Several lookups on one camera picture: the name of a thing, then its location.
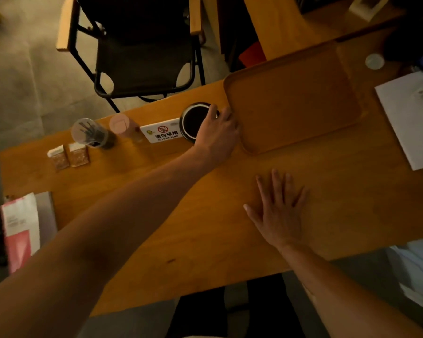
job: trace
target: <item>black pants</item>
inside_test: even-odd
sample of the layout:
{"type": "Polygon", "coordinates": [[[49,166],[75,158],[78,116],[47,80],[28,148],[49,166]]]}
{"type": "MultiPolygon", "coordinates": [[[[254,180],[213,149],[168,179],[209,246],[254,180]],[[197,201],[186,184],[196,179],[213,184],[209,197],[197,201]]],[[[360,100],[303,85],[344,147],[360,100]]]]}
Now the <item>black pants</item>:
{"type": "MultiPolygon", "coordinates": [[[[281,274],[247,282],[249,327],[246,338],[304,338],[281,274]]],[[[227,336],[224,287],[180,298],[166,338],[227,336]]]]}

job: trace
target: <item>person's right arm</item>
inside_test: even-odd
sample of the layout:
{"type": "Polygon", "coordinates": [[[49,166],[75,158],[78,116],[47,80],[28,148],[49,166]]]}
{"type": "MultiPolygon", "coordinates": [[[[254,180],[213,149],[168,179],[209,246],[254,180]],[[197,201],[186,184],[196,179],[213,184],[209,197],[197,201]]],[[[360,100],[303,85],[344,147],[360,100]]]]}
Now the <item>person's right arm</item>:
{"type": "Polygon", "coordinates": [[[260,233],[285,258],[303,284],[318,314],[333,338],[423,337],[423,329],[386,302],[378,299],[338,268],[301,242],[300,211],[308,191],[297,193],[292,177],[281,180],[272,171],[274,197],[260,176],[257,184],[263,215],[244,205],[260,233]]]}

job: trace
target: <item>concrete floor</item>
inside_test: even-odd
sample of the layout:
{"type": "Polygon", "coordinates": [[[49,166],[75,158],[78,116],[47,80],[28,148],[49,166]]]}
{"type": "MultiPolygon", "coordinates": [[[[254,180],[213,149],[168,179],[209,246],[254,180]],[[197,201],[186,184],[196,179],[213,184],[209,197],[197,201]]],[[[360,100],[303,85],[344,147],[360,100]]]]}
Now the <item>concrete floor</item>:
{"type": "MultiPolygon", "coordinates": [[[[69,53],[55,49],[63,0],[0,0],[5,21],[0,25],[0,151],[69,128],[81,117],[98,119],[113,114],[97,96],[92,82],[69,53]]],[[[85,17],[81,23],[87,26],[85,17]]],[[[204,28],[208,42],[203,48],[207,83],[224,78],[228,68],[219,54],[210,25],[204,28]]],[[[97,44],[83,33],[78,50],[94,70],[97,44]]],[[[187,78],[181,72],[179,83],[187,78]]],[[[192,87],[200,85],[197,76],[192,87]]],[[[138,98],[117,100],[121,110],[144,104],[138,98]]],[[[0,186],[0,204],[2,201],[0,186]]],[[[393,276],[384,250],[334,262],[346,273],[423,326],[423,308],[405,298],[393,276]]],[[[0,268],[0,281],[7,276],[0,268]]],[[[287,292],[308,338],[328,337],[313,306],[293,273],[284,274],[287,292]]],[[[226,289],[226,305],[247,302],[244,283],[226,289]]],[[[120,313],[90,318],[80,338],[163,338],[174,313],[175,301],[165,301],[120,313]]],[[[243,337],[246,311],[229,316],[229,337],[243,337]]]]}

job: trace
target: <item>black cup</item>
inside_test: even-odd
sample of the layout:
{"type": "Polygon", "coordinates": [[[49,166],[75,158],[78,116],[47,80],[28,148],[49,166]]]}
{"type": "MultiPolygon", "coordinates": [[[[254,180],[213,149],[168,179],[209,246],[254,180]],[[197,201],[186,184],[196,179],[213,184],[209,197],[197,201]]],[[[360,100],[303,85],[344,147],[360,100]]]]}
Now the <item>black cup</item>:
{"type": "Polygon", "coordinates": [[[207,116],[209,103],[193,103],[182,113],[180,117],[180,132],[183,137],[192,143],[196,142],[197,132],[207,116]]]}

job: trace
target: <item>tray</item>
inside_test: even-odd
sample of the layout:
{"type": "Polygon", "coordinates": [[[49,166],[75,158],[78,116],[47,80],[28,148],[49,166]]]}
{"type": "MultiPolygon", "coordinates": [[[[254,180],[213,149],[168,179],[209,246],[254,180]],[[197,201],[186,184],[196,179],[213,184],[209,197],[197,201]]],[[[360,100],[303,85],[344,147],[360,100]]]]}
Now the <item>tray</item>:
{"type": "Polygon", "coordinates": [[[232,73],[224,90],[252,154],[350,126],[362,116],[334,42],[232,73]]]}

